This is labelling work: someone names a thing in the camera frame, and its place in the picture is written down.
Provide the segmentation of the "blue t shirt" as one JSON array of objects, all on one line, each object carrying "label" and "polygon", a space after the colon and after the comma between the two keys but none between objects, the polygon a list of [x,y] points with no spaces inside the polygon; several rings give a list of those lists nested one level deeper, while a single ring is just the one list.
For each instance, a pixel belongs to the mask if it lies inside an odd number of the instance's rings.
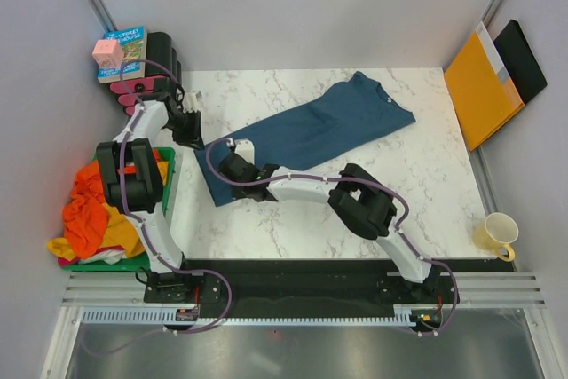
[{"label": "blue t shirt", "polygon": [[319,98],[226,135],[248,139],[259,166],[308,170],[415,122],[379,82],[357,71]]}]

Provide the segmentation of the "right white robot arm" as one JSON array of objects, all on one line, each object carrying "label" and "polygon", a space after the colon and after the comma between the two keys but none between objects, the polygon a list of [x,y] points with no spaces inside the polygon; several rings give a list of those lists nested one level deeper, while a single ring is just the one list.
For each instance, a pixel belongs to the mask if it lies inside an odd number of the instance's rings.
[{"label": "right white robot arm", "polygon": [[351,233],[378,243],[406,280],[407,294],[413,300],[423,303],[437,294],[440,269],[395,226],[398,212],[394,193],[359,165],[349,163],[336,174],[319,177],[276,164],[259,169],[230,153],[220,162],[219,172],[232,182],[231,192],[236,199],[328,205]]}]

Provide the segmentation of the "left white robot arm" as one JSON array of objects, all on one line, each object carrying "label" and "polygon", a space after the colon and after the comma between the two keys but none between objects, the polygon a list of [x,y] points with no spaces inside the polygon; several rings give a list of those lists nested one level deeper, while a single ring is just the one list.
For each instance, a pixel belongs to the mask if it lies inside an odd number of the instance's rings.
[{"label": "left white robot arm", "polygon": [[134,113],[123,130],[96,149],[106,203],[117,208],[136,229],[150,260],[150,271],[172,272],[163,289],[176,302],[192,297],[195,282],[180,272],[184,254],[174,242],[163,213],[164,185],[153,142],[161,130],[169,130],[176,144],[204,148],[201,113],[193,107],[185,108],[184,97],[178,82],[159,78],[151,94],[134,97]]}]

